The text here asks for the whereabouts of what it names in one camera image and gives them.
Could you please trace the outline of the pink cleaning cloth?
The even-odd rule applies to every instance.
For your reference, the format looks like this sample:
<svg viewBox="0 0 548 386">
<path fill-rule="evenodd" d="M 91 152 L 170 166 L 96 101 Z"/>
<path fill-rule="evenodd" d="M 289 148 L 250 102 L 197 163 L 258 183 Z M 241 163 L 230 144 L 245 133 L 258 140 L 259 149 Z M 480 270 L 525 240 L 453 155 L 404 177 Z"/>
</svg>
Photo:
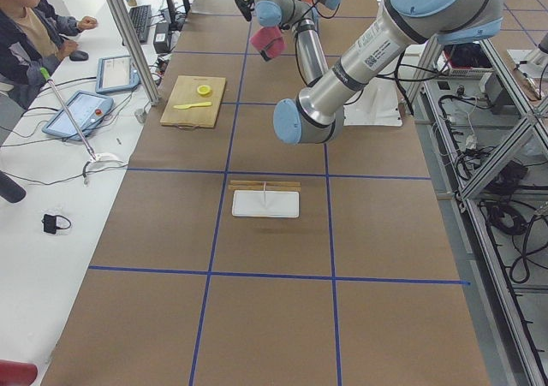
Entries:
<svg viewBox="0 0 548 386">
<path fill-rule="evenodd" d="M 266 62 L 281 56 L 286 49 L 279 27 L 261 27 L 249 39 L 249 43 Z"/>
</svg>

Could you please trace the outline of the white rectangular tray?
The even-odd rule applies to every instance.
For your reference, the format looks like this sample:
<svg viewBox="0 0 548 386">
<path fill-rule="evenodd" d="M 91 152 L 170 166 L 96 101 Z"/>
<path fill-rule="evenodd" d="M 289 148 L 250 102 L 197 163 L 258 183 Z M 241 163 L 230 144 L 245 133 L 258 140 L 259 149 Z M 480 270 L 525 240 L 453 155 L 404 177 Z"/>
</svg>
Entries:
<svg viewBox="0 0 548 386">
<path fill-rule="evenodd" d="M 236 190 L 231 213 L 235 217 L 297 218 L 300 195 L 286 191 Z"/>
</svg>

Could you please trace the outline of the inner wooden rack rod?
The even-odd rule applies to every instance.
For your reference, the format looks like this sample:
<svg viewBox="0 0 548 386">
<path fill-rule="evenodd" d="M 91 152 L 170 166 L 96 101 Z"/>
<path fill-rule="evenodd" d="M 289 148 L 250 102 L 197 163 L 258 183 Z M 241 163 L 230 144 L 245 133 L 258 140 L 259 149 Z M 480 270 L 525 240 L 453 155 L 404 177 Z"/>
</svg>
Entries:
<svg viewBox="0 0 548 386">
<path fill-rule="evenodd" d="M 268 186 L 265 184 L 260 185 L 229 185 L 229 190 L 231 191 L 266 191 L 266 192 L 300 192 L 300 187 L 281 187 L 281 186 Z"/>
</svg>

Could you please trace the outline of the yellow plastic knife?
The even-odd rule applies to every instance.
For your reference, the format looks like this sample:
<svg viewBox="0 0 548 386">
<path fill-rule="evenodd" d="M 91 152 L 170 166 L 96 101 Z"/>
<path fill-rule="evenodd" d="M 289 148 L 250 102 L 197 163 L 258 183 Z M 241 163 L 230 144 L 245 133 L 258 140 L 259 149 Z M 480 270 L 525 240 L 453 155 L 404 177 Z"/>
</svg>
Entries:
<svg viewBox="0 0 548 386">
<path fill-rule="evenodd" d="M 191 104 L 175 104 L 173 105 L 173 108 L 176 110 L 188 110 L 192 108 L 205 108 L 205 107 L 211 107 L 212 102 L 206 101 L 206 102 L 199 102 L 199 103 L 191 103 Z"/>
</svg>

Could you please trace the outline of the bamboo cutting board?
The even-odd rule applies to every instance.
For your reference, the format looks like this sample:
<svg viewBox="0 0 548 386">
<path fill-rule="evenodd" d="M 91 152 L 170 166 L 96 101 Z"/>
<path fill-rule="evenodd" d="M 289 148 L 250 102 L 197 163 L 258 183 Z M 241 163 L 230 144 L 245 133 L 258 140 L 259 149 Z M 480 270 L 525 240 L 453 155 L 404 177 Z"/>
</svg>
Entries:
<svg viewBox="0 0 548 386">
<path fill-rule="evenodd" d="M 180 128 L 214 128 L 227 80 L 224 77 L 179 75 L 160 118 L 160 124 Z M 200 85 L 211 86 L 208 96 L 196 92 Z M 175 104 L 212 102 L 211 107 L 176 110 Z"/>
</svg>

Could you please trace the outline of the yellow lemon slices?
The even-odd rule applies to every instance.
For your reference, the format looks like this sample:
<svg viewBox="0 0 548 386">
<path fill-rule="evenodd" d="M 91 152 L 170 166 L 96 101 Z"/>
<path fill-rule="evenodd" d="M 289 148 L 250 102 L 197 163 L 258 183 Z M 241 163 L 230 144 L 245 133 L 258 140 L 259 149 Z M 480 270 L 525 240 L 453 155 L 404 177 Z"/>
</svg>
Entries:
<svg viewBox="0 0 548 386">
<path fill-rule="evenodd" d="M 202 97 L 208 96 L 211 93 L 211 91 L 212 91 L 211 86 L 207 84 L 200 85 L 196 88 L 196 92 Z"/>
</svg>

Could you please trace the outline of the pink metal rod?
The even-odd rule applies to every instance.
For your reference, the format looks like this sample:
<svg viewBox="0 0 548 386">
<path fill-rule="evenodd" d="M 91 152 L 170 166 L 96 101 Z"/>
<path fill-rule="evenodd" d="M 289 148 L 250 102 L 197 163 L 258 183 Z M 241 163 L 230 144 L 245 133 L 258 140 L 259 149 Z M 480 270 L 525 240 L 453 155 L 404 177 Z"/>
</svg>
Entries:
<svg viewBox="0 0 548 386">
<path fill-rule="evenodd" d="M 42 76 L 44 77 L 46 83 L 49 85 L 49 87 L 51 88 L 51 90 L 54 92 L 54 94 L 56 95 L 59 103 L 61 104 L 61 106 L 63 107 L 65 113 L 67 114 L 71 124 L 73 125 L 74 127 L 74 130 L 76 131 L 76 133 L 79 135 L 80 137 L 80 140 L 83 142 L 89 156 L 90 156 L 90 161 L 91 162 L 94 162 L 96 163 L 98 161 L 98 157 L 95 153 L 95 151 L 93 150 L 92 146 L 89 144 L 88 140 L 86 139 L 86 136 L 84 135 L 84 133 L 82 132 L 82 130 L 80 129 L 80 126 L 79 124 L 76 122 L 76 120 L 74 119 L 69 107 L 67 106 L 65 100 L 63 99 L 61 93 L 57 90 L 57 87 L 53 81 L 53 79 L 51 78 L 48 70 L 44 67 L 41 67 L 40 69 L 40 73 L 42 74 Z"/>
</svg>

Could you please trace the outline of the far blue teach pendant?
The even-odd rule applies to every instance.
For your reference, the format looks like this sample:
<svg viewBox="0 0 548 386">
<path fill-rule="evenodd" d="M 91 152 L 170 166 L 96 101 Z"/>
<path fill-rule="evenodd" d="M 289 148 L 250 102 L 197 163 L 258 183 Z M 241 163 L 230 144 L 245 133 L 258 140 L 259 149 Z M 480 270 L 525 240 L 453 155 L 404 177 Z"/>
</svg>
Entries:
<svg viewBox="0 0 548 386">
<path fill-rule="evenodd" d="M 109 94 L 134 90 L 140 76 L 131 56 L 101 57 L 98 59 L 95 92 Z"/>
</svg>

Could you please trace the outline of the blue teach pendant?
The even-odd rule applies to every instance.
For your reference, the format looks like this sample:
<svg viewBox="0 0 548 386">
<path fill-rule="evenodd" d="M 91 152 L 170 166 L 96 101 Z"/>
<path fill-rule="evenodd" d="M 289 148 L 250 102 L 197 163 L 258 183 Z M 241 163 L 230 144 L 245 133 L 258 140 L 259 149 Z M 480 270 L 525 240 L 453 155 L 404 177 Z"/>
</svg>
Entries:
<svg viewBox="0 0 548 386">
<path fill-rule="evenodd" d="M 114 99 L 95 92 L 78 91 L 66 104 L 81 132 L 87 136 L 111 112 Z M 57 111 L 44 125 L 42 132 L 61 139 L 80 141 L 80 136 L 64 109 Z"/>
<path fill-rule="evenodd" d="M 98 59 L 95 92 L 109 94 L 134 90 L 140 76 L 131 56 L 101 57 Z"/>
</svg>

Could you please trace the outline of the near blue teach pendant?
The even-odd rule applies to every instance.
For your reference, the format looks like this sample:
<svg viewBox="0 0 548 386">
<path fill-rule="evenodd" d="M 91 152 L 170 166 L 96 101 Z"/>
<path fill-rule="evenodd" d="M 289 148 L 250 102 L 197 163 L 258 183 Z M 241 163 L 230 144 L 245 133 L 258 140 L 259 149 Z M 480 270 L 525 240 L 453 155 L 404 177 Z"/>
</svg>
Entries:
<svg viewBox="0 0 548 386">
<path fill-rule="evenodd" d="M 66 104 L 81 132 L 87 136 L 111 112 L 114 99 L 95 92 L 78 91 Z M 57 111 L 44 125 L 42 132 L 61 139 L 80 141 L 80 136 L 64 109 Z"/>
</svg>

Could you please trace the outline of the black keyboard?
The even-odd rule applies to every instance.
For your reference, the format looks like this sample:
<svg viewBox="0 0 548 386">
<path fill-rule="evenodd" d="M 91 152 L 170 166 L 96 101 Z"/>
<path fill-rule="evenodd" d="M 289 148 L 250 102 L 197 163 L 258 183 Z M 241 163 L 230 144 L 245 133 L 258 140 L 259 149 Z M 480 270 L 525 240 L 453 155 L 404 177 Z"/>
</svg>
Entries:
<svg viewBox="0 0 548 386">
<path fill-rule="evenodd" d="M 151 27 L 152 7 L 150 5 L 138 5 L 128 12 L 134 31 L 140 43 L 148 40 Z"/>
</svg>

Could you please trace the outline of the black computer mouse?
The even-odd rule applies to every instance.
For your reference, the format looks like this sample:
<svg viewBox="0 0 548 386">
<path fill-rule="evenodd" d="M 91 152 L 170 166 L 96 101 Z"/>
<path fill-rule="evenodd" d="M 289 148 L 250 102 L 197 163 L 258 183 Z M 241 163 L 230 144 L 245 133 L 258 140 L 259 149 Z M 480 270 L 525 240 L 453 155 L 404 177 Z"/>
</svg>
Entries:
<svg viewBox="0 0 548 386">
<path fill-rule="evenodd" d="M 75 50 L 69 55 L 69 60 L 72 62 L 84 62 L 89 59 L 89 55 L 82 50 Z"/>
</svg>

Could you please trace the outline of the seated person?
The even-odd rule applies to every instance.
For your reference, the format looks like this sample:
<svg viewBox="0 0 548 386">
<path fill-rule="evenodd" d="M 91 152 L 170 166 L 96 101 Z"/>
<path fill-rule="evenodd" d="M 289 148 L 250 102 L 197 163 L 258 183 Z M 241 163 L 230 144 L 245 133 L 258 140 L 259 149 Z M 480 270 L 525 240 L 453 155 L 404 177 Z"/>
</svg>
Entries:
<svg viewBox="0 0 548 386">
<path fill-rule="evenodd" d="M 50 74 L 78 50 L 73 37 L 92 30 L 90 16 L 76 20 L 59 15 L 47 0 L 1 0 L 1 82 L 11 86 L 8 96 L 28 108 Z"/>
</svg>

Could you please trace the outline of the red bottle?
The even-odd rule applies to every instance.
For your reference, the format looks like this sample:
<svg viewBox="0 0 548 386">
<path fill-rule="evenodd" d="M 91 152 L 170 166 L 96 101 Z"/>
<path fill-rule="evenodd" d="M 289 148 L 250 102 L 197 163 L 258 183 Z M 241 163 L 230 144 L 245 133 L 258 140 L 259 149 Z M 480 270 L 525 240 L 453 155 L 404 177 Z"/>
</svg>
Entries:
<svg viewBox="0 0 548 386">
<path fill-rule="evenodd" d="M 1 360 L 2 386 L 29 386 L 38 376 L 38 368 L 34 364 Z"/>
</svg>

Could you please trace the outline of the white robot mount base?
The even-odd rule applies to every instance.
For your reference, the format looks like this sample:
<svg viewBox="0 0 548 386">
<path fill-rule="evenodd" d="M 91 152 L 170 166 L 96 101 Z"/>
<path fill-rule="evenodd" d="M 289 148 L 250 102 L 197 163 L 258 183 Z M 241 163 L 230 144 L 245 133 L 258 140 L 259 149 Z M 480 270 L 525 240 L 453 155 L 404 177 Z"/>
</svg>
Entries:
<svg viewBox="0 0 548 386">
<path fill-rule="evenodd" d="M 344 105 L 344 125 L 400 127 L 396 85 L 391 80 L 372 79 Z"/>
</svg>

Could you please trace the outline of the aluminium frame post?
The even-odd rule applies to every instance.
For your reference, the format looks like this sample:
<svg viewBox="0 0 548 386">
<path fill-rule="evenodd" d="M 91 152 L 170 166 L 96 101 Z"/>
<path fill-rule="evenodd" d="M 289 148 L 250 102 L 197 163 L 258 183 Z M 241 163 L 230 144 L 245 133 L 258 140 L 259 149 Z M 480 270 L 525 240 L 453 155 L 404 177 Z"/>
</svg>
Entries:
<svg viewBox="0 0 548 386">
<path fill-rule="evenodd" d="M 144 51 L 134 30 L 132 21 L 123 0 L 106 0 L 116 27 L 121 34 L 122 41 L 128 49 L 129 55 L 140 76 L 141 84 L 146 91 L 151 106 L 158 104 L 160 97 L 156 84 L 152 78 Z"/>
</svg>

